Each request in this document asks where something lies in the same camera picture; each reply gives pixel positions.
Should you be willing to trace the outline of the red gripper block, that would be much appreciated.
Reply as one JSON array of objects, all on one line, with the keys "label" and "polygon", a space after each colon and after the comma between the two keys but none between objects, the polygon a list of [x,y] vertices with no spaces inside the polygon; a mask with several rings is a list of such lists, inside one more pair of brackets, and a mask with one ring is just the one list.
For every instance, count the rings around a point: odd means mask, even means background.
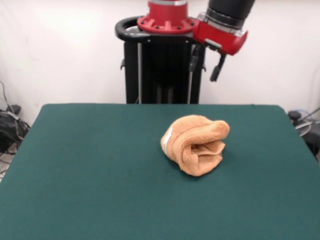
[{"label": "red gripper block", "polygon": [[[209,46],[221,53],[219,62],[210,76],[210,81],[216,82],[225,63],[226,55],[233,56],[240,51],[247,40],[248,31],[223,26],[211,20],[205,13],[200,13],[195,20],[192,35],[197,43]],[[201,68],[199,65],[200,44],[195,44],[191,51],[188,67],[190,73]]]}]

